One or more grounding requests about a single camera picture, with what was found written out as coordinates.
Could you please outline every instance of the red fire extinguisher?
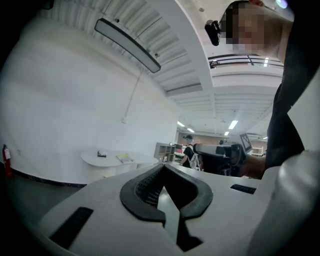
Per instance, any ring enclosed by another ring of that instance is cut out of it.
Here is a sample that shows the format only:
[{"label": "red fire extinguisher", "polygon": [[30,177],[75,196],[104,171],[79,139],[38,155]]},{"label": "red fire extinguisher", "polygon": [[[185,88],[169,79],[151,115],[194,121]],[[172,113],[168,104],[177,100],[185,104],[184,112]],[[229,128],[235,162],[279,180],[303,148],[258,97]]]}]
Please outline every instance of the red fire extinguisher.
[{"label": "red fire extinguisher", "polygon": [[4,172],[5,175],[8,178],[12,177],[12,172],[11,172],[11,167],[10,167],[10,152],[9,152],[9,148],[7,147],[7,145],[3,145],[2,148],[2,156],[3,156],[3,162],[4,162]]}]

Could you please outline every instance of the white machine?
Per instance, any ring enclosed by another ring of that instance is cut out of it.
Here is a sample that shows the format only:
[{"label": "white machine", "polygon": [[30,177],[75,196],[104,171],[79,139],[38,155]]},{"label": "white machine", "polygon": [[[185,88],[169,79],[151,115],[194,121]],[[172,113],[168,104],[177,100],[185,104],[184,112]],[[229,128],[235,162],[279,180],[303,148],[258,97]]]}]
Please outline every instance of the white machine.
[{"label": "white machine", "polygon": [[[177,238],[157,209],[165,186],[179,209]],[[271,255],[319,196],[320,152],[303,152],[262,180],[153,165],[95,181],[40,221],[54,255]]]}]

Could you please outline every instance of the floor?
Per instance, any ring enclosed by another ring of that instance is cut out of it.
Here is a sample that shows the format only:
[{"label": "floor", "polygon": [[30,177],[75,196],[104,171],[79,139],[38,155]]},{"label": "floor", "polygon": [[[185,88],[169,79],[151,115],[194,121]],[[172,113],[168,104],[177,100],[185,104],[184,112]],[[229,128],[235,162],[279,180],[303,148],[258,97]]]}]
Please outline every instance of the floor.
[{"label": "floor", "polygon": [[1,178],[21,220],[33,226],[50,209],[81,189],[44,184],[17,175],[8,179],[3,172]]}]

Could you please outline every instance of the black slot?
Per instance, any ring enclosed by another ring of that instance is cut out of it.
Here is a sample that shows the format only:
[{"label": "black slot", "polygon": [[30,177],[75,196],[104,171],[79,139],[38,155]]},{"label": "black slot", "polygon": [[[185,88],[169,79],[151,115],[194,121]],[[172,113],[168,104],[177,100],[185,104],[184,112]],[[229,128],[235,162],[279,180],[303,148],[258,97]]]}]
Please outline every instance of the black slot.
[{"label": "black slot", "polygon": [[52,241],[61,247],[68,249],[80,230],[83,228],[94,210],[79,207],[50,237]]},{"label": "black slot", "polygon": [[242,185],[238,185],[238,184],[234,184],[230,187],[230,189],[233,189],[233,190],[238,190],[238,191],[241,191],[241,192],[244,192],[244,193],[248,193],[248,194],[251,194],[253,195],[256,191],[256,188],[254,187],[249,187],[249,186],[242,186]]}]

